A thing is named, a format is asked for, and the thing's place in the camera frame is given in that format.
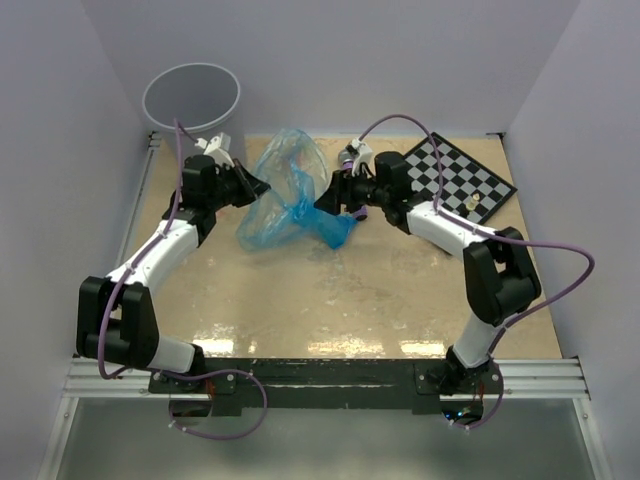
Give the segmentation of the blue plastic trash bag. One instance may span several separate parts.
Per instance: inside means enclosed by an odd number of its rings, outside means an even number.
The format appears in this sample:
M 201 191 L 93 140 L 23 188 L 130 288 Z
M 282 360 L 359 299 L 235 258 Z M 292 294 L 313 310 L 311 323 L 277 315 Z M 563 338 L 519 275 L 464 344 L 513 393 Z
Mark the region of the blue plastic trash bag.
M 247 251 L 284 247 L 306 236 L 331 249 L 342 247 L 356 226 L 345 214 L 314 207 L 330 182 L 326 158 L 316 142 L 299 129 L 282 129 L 268 143 L 251 174 L 270 185 L 251 204 L 236 230 Z

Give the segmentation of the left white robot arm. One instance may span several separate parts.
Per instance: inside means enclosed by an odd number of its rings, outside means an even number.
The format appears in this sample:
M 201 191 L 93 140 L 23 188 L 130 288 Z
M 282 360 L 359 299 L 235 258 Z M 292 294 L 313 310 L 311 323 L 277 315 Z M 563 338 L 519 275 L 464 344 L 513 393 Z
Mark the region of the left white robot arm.
M 219 210 L 250 205 L 269 189 L 236 159 L 218 164 L 210 155 L 187 158 L 151 237 L 106 276 L 89 276 L 81 283 L 77 354 L 97 360 L 105 379 L 112 376 L 107 364 L 115 364 L 120 371 L 162 372 L 185 392 L 200 390 L 207 380 L 203 350 L 161 334 L 153 294 L 204 243 Z

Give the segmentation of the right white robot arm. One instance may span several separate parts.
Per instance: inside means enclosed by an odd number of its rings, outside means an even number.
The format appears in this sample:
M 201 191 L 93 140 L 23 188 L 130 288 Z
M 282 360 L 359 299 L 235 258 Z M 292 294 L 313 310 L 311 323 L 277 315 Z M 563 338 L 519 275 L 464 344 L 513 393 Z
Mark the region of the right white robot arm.
M 390 225 L 462 262 L 471 316 L 442 365 L 427 377 L 442 393 L 469 392 L 487 370 L 500 330 L 541 295 L 531 256 L 518 230 L 484 228 L 414 191 L 402 154 L 383 152 L 374 165 L 373 170 L 356 164 L 350 171 L 334 171 L 315 206 L 332 215 L 378 207 Z

